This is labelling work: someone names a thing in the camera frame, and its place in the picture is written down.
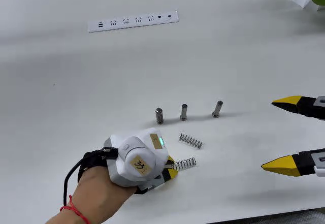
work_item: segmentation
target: metal spring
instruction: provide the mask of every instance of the metal spring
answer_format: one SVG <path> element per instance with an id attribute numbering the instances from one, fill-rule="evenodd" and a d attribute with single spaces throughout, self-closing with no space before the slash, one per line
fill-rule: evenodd
<path id="1" fill-rule="evenodd" d="M 185 143 L 188 143 L 189 145 L 192 145 L 198 149 L 201 149 L 202 142 L 200 140 L 192 138 L 184 133 L 181 133 L 181 135 L 179 136 L 179 140 L 184 141 Z"/>
<path id="2" fill-rule="evenodd" d="M 175 162 L 173 164 L 173 169 L 177 170 L 177 171 L 185 170 L 187 168 L 194 167 L 196 164 L 197 164 L 197 161 L 193 157 L 193 158 L 190 158 L 190 159 L 184 159 L 182 161 Z"/>

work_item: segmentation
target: green indicator light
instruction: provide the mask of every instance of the green indicator light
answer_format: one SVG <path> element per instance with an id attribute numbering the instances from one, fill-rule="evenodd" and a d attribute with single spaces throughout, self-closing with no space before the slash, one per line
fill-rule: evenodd
<path id="1" fill-rule="evenodd" d="M 164 141 L 162 138 L 159 138 L 160 144 L 163 146 L 164 145 Z"/>

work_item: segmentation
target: power strip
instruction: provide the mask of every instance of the power strip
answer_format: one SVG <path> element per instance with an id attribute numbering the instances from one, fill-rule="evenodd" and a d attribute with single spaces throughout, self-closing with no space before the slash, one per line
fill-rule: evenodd
<path id="1" fill-rule="evenodd" d="M 88 32 L 107 31 L 128 27 L 141 27 L 156 24 L 178 22 L 178 12 L 149 13 L 138 16 L 117 17 L 108 20 L 91 21 L 88 23 Z"/>

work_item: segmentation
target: sticker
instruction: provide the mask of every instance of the sticker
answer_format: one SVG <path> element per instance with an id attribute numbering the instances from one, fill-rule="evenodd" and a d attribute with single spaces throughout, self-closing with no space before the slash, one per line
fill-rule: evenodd
<path id="1" fill-rule="evenodd" d="M 161 145 L 164 145 L 163 139 L 161 141 L 159 140 L 158 134 L 150 134 L 153 146 L 155 149 L 162 149 L 163 147 Z"/>
<path id="2" fill-rule="evenodd" d="M 137 155 L 130 164 L 136 169 L 142 176 L 147 175 L 151 172 L 151 167 L 139 156 Z"/>

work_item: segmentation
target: forearm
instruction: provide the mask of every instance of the forearm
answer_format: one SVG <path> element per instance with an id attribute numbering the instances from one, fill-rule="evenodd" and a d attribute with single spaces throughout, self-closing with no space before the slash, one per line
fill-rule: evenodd
<path id="1" fill-rule="evenodd" d="M 82 175 L 72 203 L 91 224 L 101 224 L 113 216 L 135 191 L 135 187 L 124 188 L 112 183 L 107 168 L 94 167 Z M 85 221 L 74 211 L 64 209 L 47 222 L 59 223 L 85 224 Z"/>

